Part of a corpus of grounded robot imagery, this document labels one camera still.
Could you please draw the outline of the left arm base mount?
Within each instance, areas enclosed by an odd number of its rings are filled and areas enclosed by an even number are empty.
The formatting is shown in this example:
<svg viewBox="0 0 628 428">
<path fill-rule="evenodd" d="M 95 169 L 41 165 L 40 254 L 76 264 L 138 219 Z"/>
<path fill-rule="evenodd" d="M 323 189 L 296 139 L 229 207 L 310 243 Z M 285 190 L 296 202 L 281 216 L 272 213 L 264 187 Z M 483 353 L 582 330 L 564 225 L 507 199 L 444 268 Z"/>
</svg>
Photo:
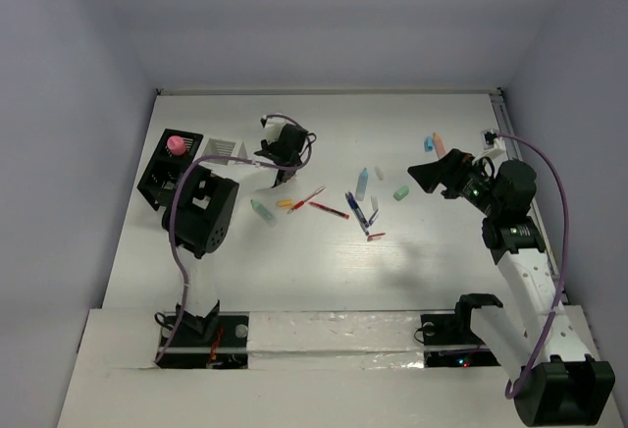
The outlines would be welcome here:
<svg viewBox="0 0 628 428">
<path fill-rule="evenodd" d="M 184 324 L 157 362 L 164 369 L 246 369 L 248 367 L 247 313 L 221 314 L 217 330 L 208 341 Z"/>
</svg>

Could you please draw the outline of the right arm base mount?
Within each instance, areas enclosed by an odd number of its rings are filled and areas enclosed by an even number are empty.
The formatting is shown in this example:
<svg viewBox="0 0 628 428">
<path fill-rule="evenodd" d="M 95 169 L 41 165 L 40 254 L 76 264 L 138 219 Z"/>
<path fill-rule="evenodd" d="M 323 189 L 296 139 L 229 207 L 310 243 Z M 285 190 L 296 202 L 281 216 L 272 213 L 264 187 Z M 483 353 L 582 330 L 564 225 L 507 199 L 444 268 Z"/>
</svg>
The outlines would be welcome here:
<svg viewBox="0 0 628 428">
<path fill-rule="evenodd" d="M 497 359 L 454 313 L 423 313 L 413 338 L 423 348 L 427 368 L 496 367 Z"/>
</svg>

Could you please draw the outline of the green highlighter cap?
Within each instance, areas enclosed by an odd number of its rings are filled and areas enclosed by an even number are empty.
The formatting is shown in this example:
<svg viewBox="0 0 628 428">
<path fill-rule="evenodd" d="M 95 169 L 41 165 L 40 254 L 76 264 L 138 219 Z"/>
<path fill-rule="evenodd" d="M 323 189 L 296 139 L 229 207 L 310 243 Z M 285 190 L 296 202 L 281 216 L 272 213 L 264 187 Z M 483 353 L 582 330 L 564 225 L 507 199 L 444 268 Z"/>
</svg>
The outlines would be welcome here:
<svg viewBox="0 0 628 428">
<path fill-rule="evenodd" d="M 399 189 L 397 189 L 394 193 L 393 193 L 393 198 L 396 201 L 401 201 L 403 200 L 407 195 L 409 194 L 409 186 L 402 186 Z"/>
</svg>

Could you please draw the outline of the green highlighter marker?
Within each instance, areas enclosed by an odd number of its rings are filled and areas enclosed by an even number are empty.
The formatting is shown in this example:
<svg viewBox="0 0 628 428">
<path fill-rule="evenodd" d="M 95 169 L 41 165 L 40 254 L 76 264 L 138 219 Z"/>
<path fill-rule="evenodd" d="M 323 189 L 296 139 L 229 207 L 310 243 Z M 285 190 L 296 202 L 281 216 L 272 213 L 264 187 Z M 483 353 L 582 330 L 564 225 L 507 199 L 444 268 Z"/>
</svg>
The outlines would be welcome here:
<svg viewBox="0 0 628 428">
<path fill-rule="evenodd" d="M 253 209 L 253 211 L 266 223 L 268 224 L 270 227 L 275 227 L 277 224 L 277 219 L 275 217 L 275 215 L 266 208 L 266 206 L 256 200 L 256 199 L 251 199 L 250 200 L 250 204 L 251 207 Z"/>
</svg>

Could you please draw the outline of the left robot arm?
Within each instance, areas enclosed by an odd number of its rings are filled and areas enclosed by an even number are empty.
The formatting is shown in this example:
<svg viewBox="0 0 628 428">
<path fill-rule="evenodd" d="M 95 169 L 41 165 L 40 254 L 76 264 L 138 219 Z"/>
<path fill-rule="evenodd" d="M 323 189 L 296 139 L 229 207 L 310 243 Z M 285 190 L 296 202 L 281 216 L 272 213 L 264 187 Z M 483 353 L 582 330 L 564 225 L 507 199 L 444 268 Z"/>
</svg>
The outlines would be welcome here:
<svg viewBox="0 0 628 428">
<path fill-rule="evenodd" d="M 167 130 L 143 176 L 154 183 L 150 203 L 164 211 L 162 227 L 183 278 L 174 314 L 155 317 L 168 331 L 171 345 L 216 340 L 220 300 L 200 262 L 223 244 L 244 199 L 288 183 L 311 159 L 314 133 L 281 114 L 260 122 L 264 135 L 252 154 L 240 146 L 228 155 L 202 154 L 199 148 L 206 142 L 202 134 Z"/>
</svg>

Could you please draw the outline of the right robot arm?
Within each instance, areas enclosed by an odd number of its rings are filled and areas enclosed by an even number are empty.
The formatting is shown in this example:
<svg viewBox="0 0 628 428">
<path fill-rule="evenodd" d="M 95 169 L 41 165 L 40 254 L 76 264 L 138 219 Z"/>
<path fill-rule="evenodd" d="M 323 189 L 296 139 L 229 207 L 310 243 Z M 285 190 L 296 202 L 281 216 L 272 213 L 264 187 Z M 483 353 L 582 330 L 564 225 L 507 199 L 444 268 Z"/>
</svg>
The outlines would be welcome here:
<svg viewBox="0 0 628 428">
<path fill-rule="evenodd" d="M 507 395 L 528 427 L 596 425 L 615 375 L 608 362 L 593 357 L 561 302 L 545 241 L 528 214 L 534 169 L 520 160 L 495 166 L 489 157 L 452 149 L 407 172 L 425 192 L 442 187 L 444 198 L 462 197 L 484 214 L 484 245 L 523 325 L 516 328 L 497 296 L 464 294 L 450 313 L 422 315 L 422 343 L 487 349 L 507 373 Z"/>
</svg>

